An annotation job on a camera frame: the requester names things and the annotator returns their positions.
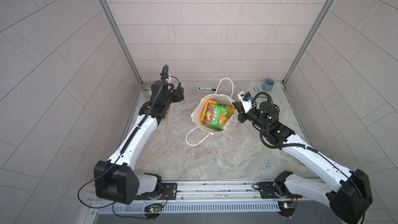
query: marble floor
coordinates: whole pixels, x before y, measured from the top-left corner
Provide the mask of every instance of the marble floor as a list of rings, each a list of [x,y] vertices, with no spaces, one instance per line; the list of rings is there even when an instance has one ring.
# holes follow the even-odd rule
[[[302,177],[316,177],[315,173],[291,155],[265,147],[260,141],[259,132],[249,121],[243,124],[238,122],[233,131],[209,135],[201,144],[189,146],[185,137],[195,127],[191,113],[204,96],[213,92],[199,87],[216,88],[217,84],[182,82],[185,100],[170,106],[167,120],[161,121],[142,149],[136,172],[160,174],[163,180],[274,178],[284,170]],[[254,96],[254,87],[261,90],[261,85],[262,82],[234,82],[232,99],[237,101],[240,91],[249,91]],[[231,82],[224,80],[220,84],[219,93],[231,95],[231,90]],[[281,109],[279,121],[304,138],[281,82],[275,82],[270,95]],[[141,94],[132,124],[139,108],[147,100]],[[189,142],[196,144],[206,134],[196,129],[188,136]]]

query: snack package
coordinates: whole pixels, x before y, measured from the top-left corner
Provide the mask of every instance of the snack package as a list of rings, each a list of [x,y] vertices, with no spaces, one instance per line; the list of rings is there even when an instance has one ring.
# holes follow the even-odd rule
[[[205,107],[203,108],[202,115],[201,115],[201,117],[200,117],[200,121],[201,121],[201,122],[203,122],[203,117],[204,117],[204,115],[205,115],[205,112],[206,112],[206,109],[207,109],[207,105],[208,105],[209,103],[213,103],[213,104],[218,105],[218,102],[215,101],[215,100],[212,100],[212,99],[207,100],[207,102],[206,102],[206,104],[205,104]]]
[[[234,113],[234,108],[223,107],[217,104],[207,103],[207,108],[203,116],[202,124],[215,127],[218,130],[224,128],[227,121],[230,119]]]

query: wire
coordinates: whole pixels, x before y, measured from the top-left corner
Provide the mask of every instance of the wire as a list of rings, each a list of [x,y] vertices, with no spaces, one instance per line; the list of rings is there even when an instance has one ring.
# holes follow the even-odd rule
[[[115,209],[114,209],[114,205],[115,205],[115,203],[116,203],[116,202],[114,202],[114,203],[112,203],[112,204],[111,204],[111,205],[112,205],[112,211],[113,211],[113,213],[115,214],[115,216],[117,216],[117,217],[121,217],[121,218],[147,219],[147,218],[143,218],[143,217],[134,217],[134,216],[121,216],[121,215],[118,215],[118,214],[115,212]]]
[[[104,176],[106,173],[108,173],[108,172],[115,166],[115,164],[116,164],[116,162],[119,160],[119,158],[120,158],[120,156],[117,158],[117,160],[114,162],[114,164],[112,164],[112,166],[111,166],[106,172],[104,172],[104,173],[101,174],[100,176],[97,176],[97,177],[94,178],[93,180],[91,180],[91,181],[85,183],[85,184],[79,189],[79,191],[77,192],[77,198],[79,199],[79,201],[80,201],[84,206],[89,207],[89,208],[96,208],[96,209],[98,209],[98,208],[104,208],[104,207],[107,207],[107,206],[111,206],[112,204],[114,204],[114,203],[111,203],[111,204],[108,204],[108,205],[105,205],[105,206],[102,206],[102,207],[92,207],[92,206],[89,206],[89,205],[87,205],[86,203],[84,203],[84,202],[82,201],[82,199],[80,199],[79,194],[80,194],[80,191],[82,190],[82,188],[84,188],[84,186],[86,186],[86,185],[89,184],[90,182],[95,181],[95,180],[97,180],[98,178]]]

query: metal grate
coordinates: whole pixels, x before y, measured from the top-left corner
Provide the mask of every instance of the metal grate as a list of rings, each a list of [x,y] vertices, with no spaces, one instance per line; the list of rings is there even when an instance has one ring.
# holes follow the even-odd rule
[[[115,212],[121,214],[142,213],[148,203],[132,203],[128,206],[115,204]],[[277,201],[253,202],[169,202],[162,213],[198,213],[198,212],[279,212]],[[112,206],[102,208],[99,214],[112,213]]]

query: tile wall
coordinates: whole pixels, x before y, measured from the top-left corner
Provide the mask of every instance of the tile wall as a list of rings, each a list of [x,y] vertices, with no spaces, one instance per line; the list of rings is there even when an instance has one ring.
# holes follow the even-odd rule
[[[146,81],[282,80],[325,0],[107,0]]]
[[[336,0],[287,87],[316,147],[369,175],[368,224],[398,223],[398,0]]]
[[[137,89],[97,0],[0,0],[0,222],[72,223]]]

